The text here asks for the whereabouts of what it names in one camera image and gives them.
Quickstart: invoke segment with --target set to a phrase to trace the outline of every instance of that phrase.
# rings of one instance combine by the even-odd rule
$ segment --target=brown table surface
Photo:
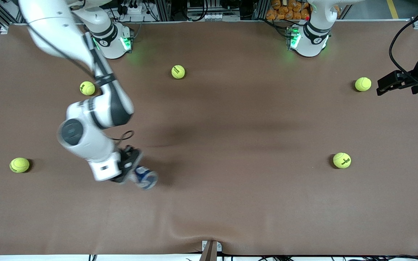
[[[0,36],[0,254],[160,254],[221,241],[227,254],[418,254],[418,95],[378,97],[404,22],[339,22],[315,58],[264,23],[143,25],[110,61],[135,115],[106,130],[160,174],[95,182],[56,139],[88,76],[40,51],[23,26]],[[418,31],[395,57],[411,69]],[[183,65],[185,79],[171,67]],[[370,91],[351,84],[373,80]],[[346,170],[330,155],[347,152]],[[26,174],[8,167],[33,159]]]

